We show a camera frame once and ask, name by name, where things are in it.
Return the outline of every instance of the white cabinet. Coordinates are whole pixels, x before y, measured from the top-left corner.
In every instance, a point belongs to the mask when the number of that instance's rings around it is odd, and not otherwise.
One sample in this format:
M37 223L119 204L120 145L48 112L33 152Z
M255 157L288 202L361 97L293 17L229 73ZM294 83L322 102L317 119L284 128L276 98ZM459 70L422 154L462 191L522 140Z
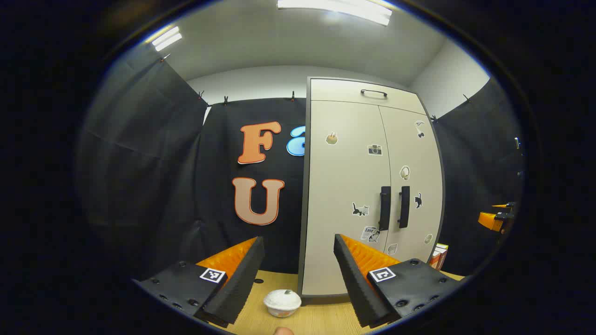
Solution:
M418 96L357 80L309 77L302 207L303 297L346 294L333 254L335 234L398 260L427 261L440 231L443 175Z

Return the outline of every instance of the fluorescent light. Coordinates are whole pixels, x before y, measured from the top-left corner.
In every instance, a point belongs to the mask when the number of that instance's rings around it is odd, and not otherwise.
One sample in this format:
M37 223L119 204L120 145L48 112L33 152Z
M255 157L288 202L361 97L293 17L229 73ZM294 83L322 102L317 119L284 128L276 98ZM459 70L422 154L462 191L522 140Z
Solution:
M391 10L368 0L278 0L277 8L307 8L350 14L387 26Z
M159 36L155 41L153 41L153 45L158 45L159 43L162 43L163 41L167 40L168 37L173 36L175 33L178 32L178 27L174 27L170 30L168 30L165 34Z
M147 38L145 40L145 43L151 43L154 39L158 38L161 34L163 34L164 32L167 32L171 28L172 28L171 24L168 24L167 26L161 28L160 30L153 33L153 35L149 36L149 38Z
M167 40L163 41L163 43L160 43L160 44L156 45L156 47L155 47L155 50L157 50L157 51L161 51L161 50L162 50L163 48L165 48L166 46L168 46L168 45L170 45L170 44L172 44L172 43L176 42L177 40L179 40L179 39L181 39L181 38L182 38L182 35L180 35L180 34L176 34L176 35L174 35L174 36L170 37L169 39L167 39Z

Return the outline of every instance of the blue letter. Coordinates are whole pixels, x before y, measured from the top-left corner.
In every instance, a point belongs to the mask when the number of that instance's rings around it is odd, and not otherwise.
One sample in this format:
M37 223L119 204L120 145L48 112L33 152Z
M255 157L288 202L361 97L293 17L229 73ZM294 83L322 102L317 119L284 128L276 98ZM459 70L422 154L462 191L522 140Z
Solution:
M295 137L288 142L286 149L292 156L304 156L304 137L299 137L305 133L306 126L294 128L290 136Z

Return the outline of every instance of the cabinet door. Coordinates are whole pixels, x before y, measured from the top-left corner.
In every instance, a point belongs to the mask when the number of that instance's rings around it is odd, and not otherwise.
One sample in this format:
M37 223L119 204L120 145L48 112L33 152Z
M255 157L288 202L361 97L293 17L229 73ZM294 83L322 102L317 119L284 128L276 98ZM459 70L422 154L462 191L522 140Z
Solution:
M369 145L381 154L368 154ZM378 227L380 192L390 185L389 157L377 106L312 101L308 222L302 294L345 294L335 255L335 234L379 251L387 231L362 240L365 227Z
M437 239L443 208L443 176L436 139L427 116L395 108L379 109L387 134L392 185L385 253L401 261L419 258L427 262ZM402 168L409 170L407 176ZM402 186L410 187L406 228L399 228L398 223Z

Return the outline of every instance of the cabinet handle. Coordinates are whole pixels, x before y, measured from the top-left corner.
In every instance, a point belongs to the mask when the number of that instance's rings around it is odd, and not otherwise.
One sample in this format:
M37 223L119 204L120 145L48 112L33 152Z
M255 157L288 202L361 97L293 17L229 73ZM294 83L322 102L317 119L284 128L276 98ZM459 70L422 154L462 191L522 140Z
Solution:
M389 213L391 211L391 186L381 186L381 218L378 230L389 230Z
M402 210L398 223L400 228L407 228L409 218L409 186L402 186L402 191L399 195L402 198Z
M361 89L360 93L364 94L364 92L376 92L376 93L383 93L383 96L386 97L387 93L381 91L373 91L372 89Z

